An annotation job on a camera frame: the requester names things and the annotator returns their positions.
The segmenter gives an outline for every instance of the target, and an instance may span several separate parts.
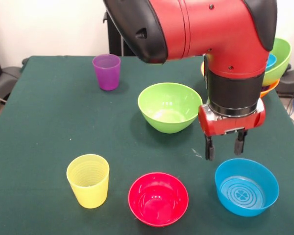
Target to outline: plastic cup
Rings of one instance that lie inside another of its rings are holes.
[[[75,158],[67,168],[67,178],[82,207],[101,206],[108,193],[109,164],[103,157],[86,154]]]
[[[93,65],[99,87],[105,91],[112,91],[119,86],[121,59],[112,54],[96,56]]]

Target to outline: bowl rim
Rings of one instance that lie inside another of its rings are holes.
[[[287,57],[286,57],[286,58],[285,58],[285,59],[284,59],[284,60],[283,60],[278,66],[275,66],[275,65],[274,65],[274,68],[271,68],[270,70],[265,71],[265,74],[277,70],[282,64],[284,64],[284,63],[290,58],[291,53],[292,53],[292,49],[293,49],[293,48],[292,48],[291,43],[290,43],[288,40],[283,39],[283,38],[278,38],[278,37],[276,37],[276,38],[274,39],[274,41],[276,41],[276,40],[280,40],[280,41],[283,41],[283,42],[287,43],[287,44],[289,45],[289,47],[290,47],[290,51],[289,51]]]
[[[192,117],[186,119],[185,121],[176,121],[176,122],[167,122],[167,121],[164,122],[164,121],[159,121],[159,120],[156,120],[156,119],[154,119],[153,117],[147,115],[147,114],[144,112],[144,110],[142,109],[142,107],[141,107],[141,105],[140,105],[140,99],[141,99],[143,93],[144,93],[146,90],[148,90],[148,89],[150,89],[150,88],[152,88],[152,87],[160,86],[160,85],[165,85],[165,84],[177,85],[177,86],[181,86],[181,87],[185,87],[185,88],[187,88],[188,90],[190,90],[191,92],[193,92],[194,94],[196,94],[196,95],[198,96],[198,98],[199,98],[199,100],[200,100],[200,102],[201,102],[201,105],[203,105],[203,101],[202,101],[201,96],[200,96],[200,95],[198,94],[198,92],[195,91],[193,88],[191,88],[191,87],[189,87],[189,86],[186,86],[186,85],[183,85],[183,84],[181,84],[181,83],[176,83],[176,82],[161,82],[161,83],[156,83],[156,84],[150,85],[150,86],[146,87],[145,89],[143,89],[143,90],[140,92],[140,94],[139,94],[139,96],[138,96],[138,99],[137,99],[137,103],[138,103],[138,107],[139,107],[139,109],[141,110],[141,112],[142,112],[145,116],[147,116],[148,118],[150,118],[151,120],[154,120],[154,121],[157,121],[157,122],[160,122],[160,123],[163,123],[163,124],[181,124],[181,123],[186,123],[186,122],[188,122],[188,121],[191,121],[191,120],[195,119],[195,118],[198,116],[198,112],[197,112],[195,115],[193,115]]]
[[[271,63],[271,64],[269,64],[268,66],[267,66],[267,68],[269,68],[269,67],[273,67],[275,64],[276,64],[276,62],[277,62],[277,58],[276,58],[276,56],[272,53],[272,52],[270,52],[269,53],[269,57],[273,57],[274,58],[274,61]]]
[[[263,168],[264,168],[265,170],[267,170],[268,173],[274,178],[274,180],[275,180],[275,182],[276,182],[276,186],[277,186],[278,193],[277,193],[275,199],[274,199],[269,205],[267,205],[267,206],[265,206],[265,207],[257,208],[257,209],[246,208],[246,207],[243,207],[243,206],[240,206],[240,205],[237,205],[237,204],[233,203],[231,200],[229,200],[229,199],[227,199],[227,198],[225,198],[225,199],[226,199],[228,202],[230,202],[231,204],[233,204],[233,205],[235,205],[235,206],[237,206],[237,207],[243,208],[243,209],[245,209],[245,210],[248,210],[248,211],[265,210],[265,209],[271,207],[271,206],[276,202],[276,200],[278,199],[279,194],[280,194],[280,186],[279,186],[279,182],[278,182],[278,180],[276,179],[275,175],[274,175],[274,174],[273,174],[273,173],[272,173],[267,167],[265,167],[264,165],[260,164],[259,162],[256,162],[256,161],[254,161],[254,160],[251,160],[251,159],[246,159],[246,158],[232,158],[232,159],[226,160],[226,161],[224,161],[223,163],[221,163],[221,164],[217,167],[216,172],[215,172],[215,185],[216,185],[217,190],[219,190],[219,187],[218,187],[218,185],[217,185],[217,180],[216,180],[216,178],[217,178],[217,173],[218,173],[218,171],[220,170],[220,167],[221,167],[222,165],[224,165],[224,164],[226,164],[226,163],[228,163],[228,162],[231,162],[231,161],[246,161],[246,162],[250,162],[250,163],[255,163],[255,164],[260,165],[261,167],[263,167]]]
[[[130,194],[131,194],[132,189],[133,189],[133,187],[135,186],[135,184],[136,184],[139,180],[141,180],[142,178],[144,178],[144,177],[146,177],[146,176],[149,176],[149,175],[154,175],[154,174],[160,174],[160,175],[167,175],[167,176],[169,176],[170,178],[172,178],[172,179],[176,180],[177,182],[179,182],[179,183],[182,185],[182,187],[183,187],[183,189],[185,190],[185,192],[186,192],[186,200],[187,200],[187,202],[186,202],[186,207],[185,207],[184,211],[183,211],[183,212],[181,213],[181,215],[179,215],[177,218],[175,218],[175,219],[172,220],[171,222],[168,222],[168,223],[165,223],[165,224],[152,224],[152,223],[149,223],[149,222],[147,222],[146,220],[144,220],[144,219],[138,217],[137,214],[134,212],[133,208],[131,207],[131,203],[130,203],[130,200],[129,200]],[[135,215],[135,217],[138,218],[140,221],[142,221],[143,223],[145,223],[145,224],[147,224],[147,225],[149,225],[149,226],[152,226],[152,227],[165,227],[165,226],[168,226],[168,225],[174,224],[176,221],[178,221],[180,218],[183,217],[183,215],[185,214],[185,212],[186,212],[187,209],[188,209],[188,205],[189,205],[189,201],[190,201],[190,199],[189,199],[189,194],[188,194],[188,191],[187,191],[185,185],[184,185],[184,184],[182,183],[182,181],[180,181],[178,178],[176,178],[176,177],[174,177],[174,176],[172,176],[172,175],[170,175],[170,174],[168,174],[168,173],[164,173],[164,172],[151,172],[151,173],[147,173],[147,174],[144,174],[144,175],[140,176],[138,179],[136,179],[136,180],[134,181],[134,183],[131,185],[131,187],[130,187],[130,189],[129,189],[129,191],[128,191],[127,201],[128,201],[128,205],[129,205],[130,210],[131,210],[132,213]]]

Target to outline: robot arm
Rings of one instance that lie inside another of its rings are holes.
[[[198,118],[213,159],[211,137],[260,126],[259,98],[277,22],[276,0],[103,0],[116,28],[146,63],[205,54],[209,100]]]

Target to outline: green tablecloth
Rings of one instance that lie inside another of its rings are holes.
[[[260,216],[244,218],[219,203],[214,185],[218,165],[236,157],[236,135],[215,137],[216,159],[209,162],[197,121],[161,134],[137,106],[140,91],[165,81],[188,85],[206,100],[202,58],[163,66],[123,58],[112,92],[98,88],[91,61],[31,57],[14,88],[0,117],[0,235],[294,235],[294,127],[275,92],[264,98],[267,119],[249,132],[242,157],[275,174],[280,196]],[[110,163],[108,198],[94,210],[78,204],[66,179],[68,164],[86,153]],[[190,195],[185,215],[166,228],[144,225],[127,204],[131,184],[153,171],[178,177]]]

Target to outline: cup rim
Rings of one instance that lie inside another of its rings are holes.
[[[73,162],[76,161],[77,159],[82,158],[82,157],[85,157],[85,156],[90,156],[90,155],[91,155],[91,156],[94,156],[94,157],[96,156],[96,157],[99,157],[99,158],[103,159],[104,162],[105,162],[105,163],[107,164],[107,166],[108,166],[108,171],[107,171],[106,175],[104,176],[104,178],[103,178],[100,182],[98,182],[97,184],[95,184],[95,185],[91,185],[91,186],[87,186],[87,187],[77,185],[77,184],[75,184],[74,182],[72,182],[72,180],[71,180],[71,179],[69,178],[69,176],[68,176],[69,168],[70,168],[70,166],[73,164]],[[68,179],[69,183],[70,183],[71,185],[73,185],[74,187],[77,187],[77,188],[94,188],[94,187],[97,187],[98,185],[103,184],[103,182],[109,177],[109,173],[110,173],[110,165],[109,165],[108,161],[107,161],[104,157],[102,157],[102,156],[100,156],[100,155],[98,155],[98,154],[92,154],[92,153],[89,153],[89,154],[83,154],[83,155],[80,155],[80,156],[76,157],[75,159],[73,159],[73,160],[70,162],[70,164],[68,165],[68,167],[67,167],[67,171],[66,171],[66,175],[67,175],[67,179]]]
[[[95,65],[95,60],[96,60],[97,58],[102,57],[102,56],[107,56],[107,55],[116,58],[116,59],[118,60],[117,64],[114,65],[114,66],[107,67],[107,68],[104,68],[104,67],[100,67],[100,66]],[[101,69],[101,70],[107,70],[107,69],[113,69],[113,68],[118,67],[118,66],[120,65],[120,63],[121,63],[121,58],[120,58],[119,56],[117,56],[117,55],[107,53],[107,54],[101,54],[101,55],[97,55],[97,56],[95,56],[95,57],[93,58],[92,62],[93,62],[93,65],[94,65],[95,68],[98,68],[98,69]]]

